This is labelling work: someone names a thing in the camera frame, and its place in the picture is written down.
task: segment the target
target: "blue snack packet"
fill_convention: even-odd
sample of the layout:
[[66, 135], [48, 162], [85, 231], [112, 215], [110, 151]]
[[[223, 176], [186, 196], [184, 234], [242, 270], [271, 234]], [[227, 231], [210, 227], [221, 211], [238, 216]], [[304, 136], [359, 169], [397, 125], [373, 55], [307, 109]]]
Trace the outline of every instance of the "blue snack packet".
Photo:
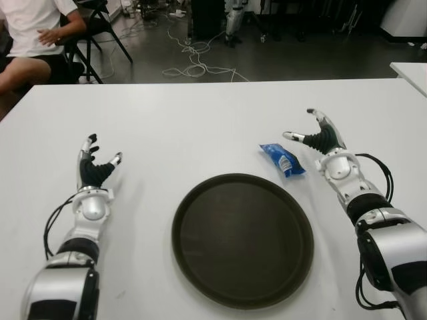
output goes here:
[[285, 174], [285, 177], [288, 178], [291, 175], [301, 175], [306, 172], [306, 170], [301, 167], [296, 156], [285, 150], [278, 143], [260, 145], [260, 147], [272, 158], [274, 165]]

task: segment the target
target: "silver robotic forearm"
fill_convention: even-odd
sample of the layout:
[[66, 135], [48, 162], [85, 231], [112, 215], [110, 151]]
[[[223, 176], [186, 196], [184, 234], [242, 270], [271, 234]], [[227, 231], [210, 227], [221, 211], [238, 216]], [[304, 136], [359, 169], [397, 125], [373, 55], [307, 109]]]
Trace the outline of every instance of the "silver robotic forearm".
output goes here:
[[355, 226], [370, 283], [391, 292], [407, 320], [427, 319], [427, 232], [393, 208], [365, 179], [356, 156], [346, 150], [333, 123], [319, 111], [308, 112], [316, 116], [321, 132], [285, 132], [284, 137], [324, 154], [316, 167]]
[[96, 135], [88, 137], [77, 160], [77, 190], [73, 198], [75, 225], [45, 267], [30, 283], [23, 299], [22, 319], [94, 320], [99, 296], [96, 264], [99, 240], [109, 216], [111, 190], [102, 183], [121, 163], [118, 153], [109, 163], [95, 166], [92, 147]]

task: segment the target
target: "gray floor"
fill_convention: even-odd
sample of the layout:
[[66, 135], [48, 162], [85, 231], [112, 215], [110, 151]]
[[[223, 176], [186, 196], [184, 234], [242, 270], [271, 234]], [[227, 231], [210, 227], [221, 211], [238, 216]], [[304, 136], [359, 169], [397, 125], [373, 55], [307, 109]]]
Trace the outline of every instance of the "gray floor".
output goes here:
[[[137, 19], [119, 17], [114, 29], [120, 36], [129, 34]], [[185, 21], [172, 23], [160, 17], [157, 27], [146, 25], [124, 37], [123, 44], [133, 57], [131, 65], [115, 42], [103, 42], [101, 54], [92, 47], [93, 65], [105, 83], [192, 83], [229, 82], [232, 73], [205, 74], [200, 78], [166, 77], [162, 70], [190, 65], [189, 53], [167, 36], [167, 30], [183, 42], [186, 36]], [[235, 49], [226, 47], [222, 39], [211, 44], [211, 50], [201, 55], [201, 62], [210, 67], [237, 69], [250, 81], [355, 79], [395, 77], [390, 62], [427, 62], [427, 51], [410, 47], [407, 43], [389, 43], [380, 36], [359, 35], [350, 37], [331, 34], [309, 34], [304, 43], [284, 31], [280, 42], [268, 39], [260, 42], [260, 32], [246, 25], [240, 32], [244, 41]], [[109, 40], [104, 35], [99, 40]], [[235, 76], [234, 81], [243, 81]]]

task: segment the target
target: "white t-shirt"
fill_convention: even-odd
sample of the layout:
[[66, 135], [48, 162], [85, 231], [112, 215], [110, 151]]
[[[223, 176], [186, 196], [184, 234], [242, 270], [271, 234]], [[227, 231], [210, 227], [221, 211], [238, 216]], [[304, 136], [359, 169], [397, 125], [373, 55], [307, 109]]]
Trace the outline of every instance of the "white t-shirt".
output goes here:
[[42, 45], [37, 30], [58, 28], [61, 13], [66, 16], [76, 9], [73, 0], [0, 0], [0, 16], [6, 18], [13, 38], [8, 57], [62, 53], [62, 47]]

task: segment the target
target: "person's hand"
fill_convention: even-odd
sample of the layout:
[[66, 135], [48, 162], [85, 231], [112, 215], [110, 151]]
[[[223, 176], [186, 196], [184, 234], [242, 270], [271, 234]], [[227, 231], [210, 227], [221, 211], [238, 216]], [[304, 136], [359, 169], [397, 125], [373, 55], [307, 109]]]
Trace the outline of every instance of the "person's hand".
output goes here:
[[59, 36], [59, 30], [57, 29], [42, 29], [37, 30], [38, 33], [40, 33], [39, 41], [42, 45], [47, 45], [50, 47], [52, 44], [56, 43], [60, 36]]

